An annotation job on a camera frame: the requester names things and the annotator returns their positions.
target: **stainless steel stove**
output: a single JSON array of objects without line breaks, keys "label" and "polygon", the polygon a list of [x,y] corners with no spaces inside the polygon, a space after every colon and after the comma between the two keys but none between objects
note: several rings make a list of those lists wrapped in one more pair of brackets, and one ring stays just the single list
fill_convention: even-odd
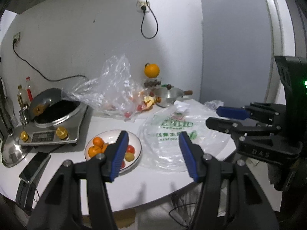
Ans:
[{"label": "stainless steel stove", "polygon": [[76,144],[86,110],[87,105],[82,102],[57,101],[24,127],[19,144]]}]

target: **gold knob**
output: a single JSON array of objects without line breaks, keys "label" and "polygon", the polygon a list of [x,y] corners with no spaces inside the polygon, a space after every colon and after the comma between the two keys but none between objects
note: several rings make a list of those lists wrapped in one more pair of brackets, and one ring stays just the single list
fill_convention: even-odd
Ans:
[{"label": "gold knob", "polygon": [[25,131],[23,131],[23,132],[20,134],[20,139],[21,139],[22,141],[26,142],[26,141],[28,141],[28,139],[29,139],[29,135],[28,135]]},{"label": "gold knob", "polygon": [[68,136],[68,131],[65,127],[60,126],[56,129],[56,135],[59,137],[59,139],[64,140]]}]

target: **mobile phone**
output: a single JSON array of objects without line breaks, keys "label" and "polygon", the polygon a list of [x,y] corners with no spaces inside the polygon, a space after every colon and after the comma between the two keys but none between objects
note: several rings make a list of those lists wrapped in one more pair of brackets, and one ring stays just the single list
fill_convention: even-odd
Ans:
[{"label": "mobile phone", "polygon": [[38,152],[20,173],[19,178],[30,185],[50,157],[49,153]]}]

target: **white wall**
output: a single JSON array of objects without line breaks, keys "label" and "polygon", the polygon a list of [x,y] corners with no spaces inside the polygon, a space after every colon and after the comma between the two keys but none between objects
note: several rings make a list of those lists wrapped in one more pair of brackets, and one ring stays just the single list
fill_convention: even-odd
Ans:
[{"label": "white wall", "polygon": [[[145,63],[160,66],[163,83],[193,90],[199,99],[202,66],[201,0],[149,0],[159,22],[159,33],[146,40],[140,32],[142,14],[137,0],[47,0],[17,15],[5,35],[0,55],[1,74],[17,113],[17,86],[30,76],[38,91],[65,84],[40,77],[12,50],[12,37],[21,32],[17,52],[50,79],[67,75],[99,76],[104,61],[125,53],[132,77],[144,78]],[[156,25],[146,15],[144,32]]]},{"label": "white wall", "polygon": [[16,15],[16,13],[6,10],[0,18],[0,47],[1,42]]},{"label": "white wall", "polygon": [[[281,33],[283,43],[282,54],[287,56],[295,56],[294,31],[287,3],[285,0],[276,1],[281,20]],[[285,91],[282,83],[279,84],[275,103],[286,104]]]}]

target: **metal screw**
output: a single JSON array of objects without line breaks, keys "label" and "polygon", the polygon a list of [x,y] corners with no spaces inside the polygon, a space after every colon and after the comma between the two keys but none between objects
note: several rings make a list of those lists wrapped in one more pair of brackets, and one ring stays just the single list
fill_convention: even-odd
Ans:
[{"label": "metal screw", "polygon": [[64,165],[65,167],[69,167],[72,163],[73,163],[73,162],[72,162],[71,160],[65,160],[65,161],[63,162],[63,165]]},{"label": "metal screw", "polygon": [[203,159],[209,161],[209,160],[212,159],[212,156],[211,156],[210,154],[207,154],[207,153],[206,153],[206,154],[203,155]]},{"label": "metal screw", "polygon": [[242,159],[237,160],[237,164],[242,167],[245,165],[245,162]]},{"label": "metal screw", "polygon": [[96,158],[97,158],[98,160],[102,160],[102,159],[104,159],[104,157],[105,157],[104,153],[98,153],[98,154],[96,155]]}]

